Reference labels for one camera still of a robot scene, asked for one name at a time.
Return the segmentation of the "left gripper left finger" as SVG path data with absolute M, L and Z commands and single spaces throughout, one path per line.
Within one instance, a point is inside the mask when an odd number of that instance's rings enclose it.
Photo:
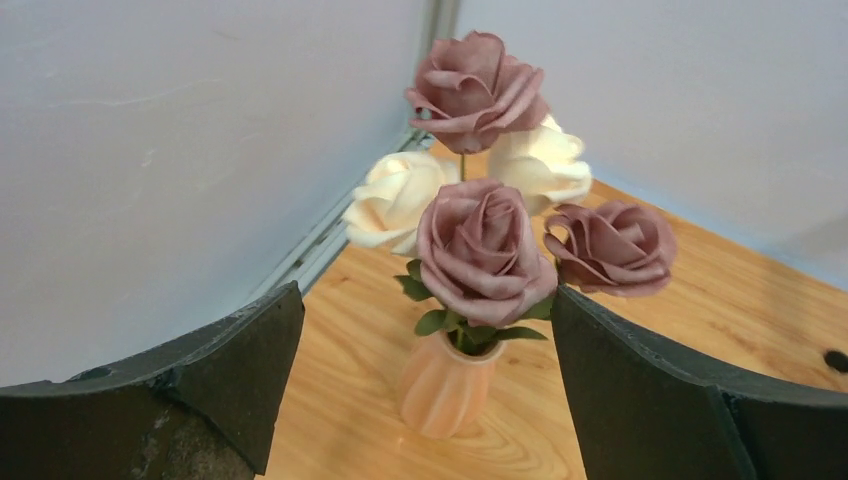
M 5 479 L 251 479 L 265 473 L 299 345 L 299 286 L 63 382 L 1 391 Z

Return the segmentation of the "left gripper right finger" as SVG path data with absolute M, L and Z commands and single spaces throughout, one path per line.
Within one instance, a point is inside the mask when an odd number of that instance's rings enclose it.
M 566 286 L 551 322 L 588 478 L 846 477 L 844 393 L 718 360 Z

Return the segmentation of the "purple artificial flower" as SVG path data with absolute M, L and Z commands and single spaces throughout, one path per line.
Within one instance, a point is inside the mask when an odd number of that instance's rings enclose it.
M 640 204 L 608 201 L 595 209 L 563 204 L 544 221 L 543 244 L 559 281 L 584 293 L 653 295 L 672 279 L 677 240 L 670 223 Z

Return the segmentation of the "mauve artificial rose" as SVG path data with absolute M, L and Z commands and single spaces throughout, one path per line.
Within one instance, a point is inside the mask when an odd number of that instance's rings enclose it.
M 433 298 L 414 333 L 444 333 L 461 354 L 510 340 L 542 340 L 525 326 L 550 317 L 558 276 L 542 253 L 521 193 L 494 179 L 441 187 L 416 231 L 416 257 L 396 276 L 415 301 Z

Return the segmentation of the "white artificial rose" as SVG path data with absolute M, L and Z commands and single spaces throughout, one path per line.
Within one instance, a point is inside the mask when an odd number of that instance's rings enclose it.
M 580 159 L 584 143 L 563 132 L 552 115 L 528 131 L 507 133 L 489 150 L 488 175 L 521 193 L 536 216 L 560 204 L 578 204 L 592 186 L 588 163 Z

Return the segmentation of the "cream artificial rose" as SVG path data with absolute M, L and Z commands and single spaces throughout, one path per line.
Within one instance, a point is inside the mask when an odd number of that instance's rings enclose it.
M 444 185 L 460 181 L 455 163 L 426 151 L 403 151 L 379 159 L 343 214 L 348 241 L 417 256 L 416 238 L 424 210 Z

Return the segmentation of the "dark pink artificial flower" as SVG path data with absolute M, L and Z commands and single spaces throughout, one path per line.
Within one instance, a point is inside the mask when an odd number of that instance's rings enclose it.
M 409 125 L 455 154 L 483 152 L 502 135 L 543 123 L 550 112 L 541 94 L 544 76 L 508 54 L 495 34 L 436 39 L 404 91 L 414 111 Z

